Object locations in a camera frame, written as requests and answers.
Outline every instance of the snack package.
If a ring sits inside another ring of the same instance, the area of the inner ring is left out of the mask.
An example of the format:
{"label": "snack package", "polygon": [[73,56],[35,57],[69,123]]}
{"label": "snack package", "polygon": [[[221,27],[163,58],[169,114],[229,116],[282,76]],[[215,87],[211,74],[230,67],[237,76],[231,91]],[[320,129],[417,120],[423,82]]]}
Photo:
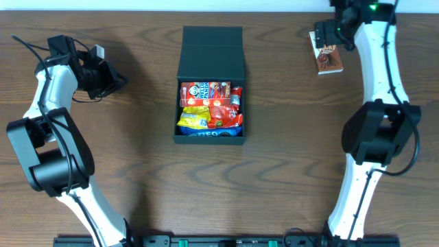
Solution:
{"label": "snack package", "polygon": [[188,127],[180,127],[181,133],[190,137],[236,137],[242,127],[217,128],[212,130],[196,130]]}
{"label": "snack package", "polygon": [[238,86],[230,92],[230,106],[212,106],[209,128],[229,128],[242,124],[243,115],[238,114],[242,87]]}
{"label": "snack package", "polygon": [[230,106],[230,82],[182,82],[180,106]]}
{"label": "snack package", "polygon": [[194,129],[207,129],[207,123],[211,120],[211,113],[207,106],[184,107],[178,121],[178,126]]}

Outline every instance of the wooden table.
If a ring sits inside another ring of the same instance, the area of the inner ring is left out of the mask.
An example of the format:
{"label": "wooden table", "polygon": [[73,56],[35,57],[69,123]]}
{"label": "wooden table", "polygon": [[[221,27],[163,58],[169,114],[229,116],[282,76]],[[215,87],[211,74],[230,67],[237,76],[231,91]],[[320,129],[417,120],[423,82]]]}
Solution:
{"label": "wooden table", "polygon": [[[342,127],[363,98],[356,51],[341,49],[342,73],[316,75],[307,35],[314,22],[332,16],[0,12],[0,245],[49,246],[57,235],[88,234],[67,207],[30,188],[5,134],[36,90],[37,59],[10,34],[42,46],[58,34],[98,43],[130,80],[98,104],[73,103],[71,114],[93,153],[98,183],[137,233],[282,235],[293,226],[321,231],[342,185]],[[244,27],[248,138],[242,147],[172,140],[183,25]],[[397,233],[403,246],[435,246],[439,16],[399,14],[398,28],[404,87],[423,111],[422,150],[406,176],[381,179],[365,231]],[[84,92],[77,95],[86,99]],[[404,167],[412,149],[411,140],[388,169]]]}

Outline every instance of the open box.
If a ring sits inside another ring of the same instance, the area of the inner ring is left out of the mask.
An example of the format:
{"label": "open box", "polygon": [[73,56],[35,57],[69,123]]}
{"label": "open box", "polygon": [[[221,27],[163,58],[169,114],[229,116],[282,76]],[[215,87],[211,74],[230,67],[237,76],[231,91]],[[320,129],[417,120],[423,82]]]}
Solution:
{"label": "open box", "polygon": [[[245,141],[246,65],[242,47],[242,27],[183,27],[183,42],[178,65],[178,90],[174,141],[182,144],[243,145]],[[244,121],[237,137],[192,137],[183,135],[177,122],[182,113],[182,82],[230,82],[242,86],[239,107]]]}

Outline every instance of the black mechanical part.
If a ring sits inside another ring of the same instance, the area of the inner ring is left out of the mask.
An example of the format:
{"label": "black mechanical part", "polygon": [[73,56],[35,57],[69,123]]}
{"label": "black mechanical part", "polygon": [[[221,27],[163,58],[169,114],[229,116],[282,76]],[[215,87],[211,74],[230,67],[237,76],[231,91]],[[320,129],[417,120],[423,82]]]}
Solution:
{"label": "black mechanical part", "polygon": [[[87,188],[88,178],[95,172],[95,164],[84,138],[66,108],[51,110],[47,116],[59,130],[71,154],[73,188]],[[40,154],[36,151],[36,148],[44,146],[45,139],[54,136],[43,117],[10,122],[6,132],[32,189],[44,190],[50,197],[61,195],[67,188],[69,177],[64,150],[57,148]]]}
{"label": "black mechanical part", "polygon": [[[420,107],[407,102],[404,107],[417,125]],[[387,165],[401,152],[412,133],[410,121],[399,105],[384,104],[382,99],[377,99],[375,102],[366,102],[346,122],[342,147],[358,165],[364,161]]]}
{"label": "black mechanical part", "polygon": [[[389,21],[393,8],[392,4],[378,3],[377,0],[332,0],[331,6],[335,7],[335,18],[314,25],[316,48],[345,44],[348,50],[352,50],[358,27],[372,21]],[[390,24],[395,25],[396,18],[392,18]]]}
{"label": "black mechanical part", "polygon": [[[51,56],[46,58],[48,67],[59,64],[67,64],[75,74],[78,81],[78,90],[86,91],[90,99],[105,97],[128,83],[113,65],[103,61],[98,53],[98,47],[94,46],[90,51],[77,51],[74,40],[71,37],[59,35],[47,39]],[[58,56],[69,55],[65,61],[48,63]],[[41,71],[39,64],[36,73]]]}
{"label": "black mechanical part", "polygon": [[[308,239],[322,239],[317,244],[311,243]],[[331,233],[300,234],[290,235],[287,237],[291,247],[346,247],[346,240],[340,240],[339,237],[332,237]],[[74,237],[57,237],[54,239],[54,247],[91,247],[93,239],[91,237],[74,238]],[[399,238],[393,236],[366,236],[361,241],[351,242],[351,246],[362,247],[400,247]],[[150,235],[143,237],[141,245],[134,247],[287,247],[282,237],[170,237],[167,235]]]}

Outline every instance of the blue oreo package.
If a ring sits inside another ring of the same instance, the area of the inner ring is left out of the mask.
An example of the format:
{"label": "blue oreo package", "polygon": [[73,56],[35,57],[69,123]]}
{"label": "blue oreo package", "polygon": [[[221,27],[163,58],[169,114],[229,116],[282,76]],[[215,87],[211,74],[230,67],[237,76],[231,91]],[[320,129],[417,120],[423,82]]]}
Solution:
{"label": "blue oreo package", "polygon": [[236,137],[242,131],[242,127],[196,130],[180,126],[180,130],[182,134],[190,137]]}

